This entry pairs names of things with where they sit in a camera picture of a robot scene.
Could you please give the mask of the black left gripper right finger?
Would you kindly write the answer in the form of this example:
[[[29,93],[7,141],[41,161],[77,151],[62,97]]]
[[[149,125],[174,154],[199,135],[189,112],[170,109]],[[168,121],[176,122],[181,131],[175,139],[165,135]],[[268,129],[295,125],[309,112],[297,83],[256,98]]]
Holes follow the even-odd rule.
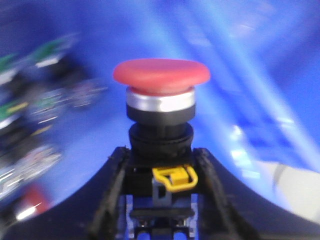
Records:
[[[200,240],[318,240],[319,225],[273,204],[230,173],[206,148],[195,148]]]

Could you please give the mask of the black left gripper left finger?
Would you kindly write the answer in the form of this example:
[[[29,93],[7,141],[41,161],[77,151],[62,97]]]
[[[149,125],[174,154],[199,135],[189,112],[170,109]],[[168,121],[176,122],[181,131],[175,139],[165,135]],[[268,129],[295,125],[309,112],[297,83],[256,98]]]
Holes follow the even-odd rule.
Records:
[[[125,167],[130,151],[117,147],[98,172],[74,194],[25,221],[15,206],[1,217],[2,240],[126,240]]]

